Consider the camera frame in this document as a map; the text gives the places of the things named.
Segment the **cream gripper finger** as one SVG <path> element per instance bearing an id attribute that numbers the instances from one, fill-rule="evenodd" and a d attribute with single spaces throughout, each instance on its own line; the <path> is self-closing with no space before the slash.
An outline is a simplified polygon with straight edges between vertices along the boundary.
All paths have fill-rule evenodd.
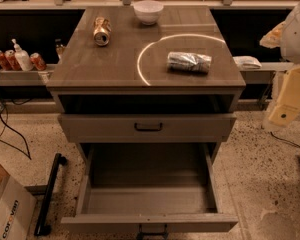
<path id="1" fill-rule="evenodd" d="M 300 65 L 283 75 L 282 86 L 274 108 L 269 113 L 271 124 L 286 127 L 300 114 Z"/>

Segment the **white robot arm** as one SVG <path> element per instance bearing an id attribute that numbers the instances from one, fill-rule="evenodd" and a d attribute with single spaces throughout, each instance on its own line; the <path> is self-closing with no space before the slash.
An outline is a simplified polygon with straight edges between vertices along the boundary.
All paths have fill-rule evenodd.
<path id="1" fill-rule="evenodd" d="M 300 114 L 300 2 L 283 22 L 262 37 L 260 45 L 279 47 L 282 58 L 294 64 L 283 74 L 279 94 L 263 121 L 267 130 L 286 127 Z"/>

